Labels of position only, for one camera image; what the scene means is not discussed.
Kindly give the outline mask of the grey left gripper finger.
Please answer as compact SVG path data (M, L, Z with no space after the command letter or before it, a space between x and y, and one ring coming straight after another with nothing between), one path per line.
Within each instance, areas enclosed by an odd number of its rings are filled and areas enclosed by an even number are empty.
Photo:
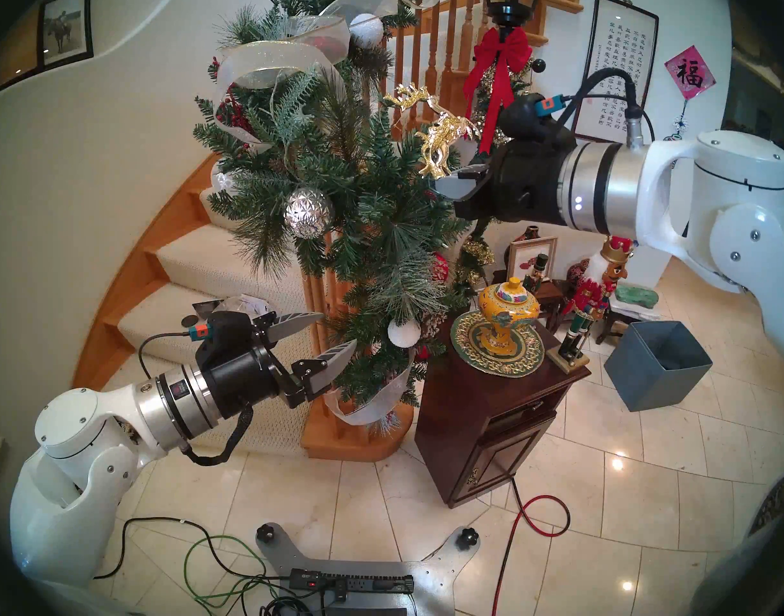
M340 343L314 359L292 364L292 373L300 381L307 401L329 391L331 384L342 374L357 348L357 340Z
M322 320L320 312L295 312L278 316L270 311L255 319L255 330L264 336L266 343L278 343Z

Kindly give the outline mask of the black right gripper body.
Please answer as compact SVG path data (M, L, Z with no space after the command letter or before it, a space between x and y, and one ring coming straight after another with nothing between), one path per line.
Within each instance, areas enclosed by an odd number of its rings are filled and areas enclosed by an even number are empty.
M490 173L475 194L458 201L458 217L474 221L534 221L564 225L558 203L558 182L566 158L577 141L512 140L489 160Z

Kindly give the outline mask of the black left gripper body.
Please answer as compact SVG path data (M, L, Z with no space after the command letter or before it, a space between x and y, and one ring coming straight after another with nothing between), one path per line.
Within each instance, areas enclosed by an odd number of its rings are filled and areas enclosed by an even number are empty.
M223 419L266 399L280 398L291 409L307 401L301 380L259 344L204 358L204 381Z

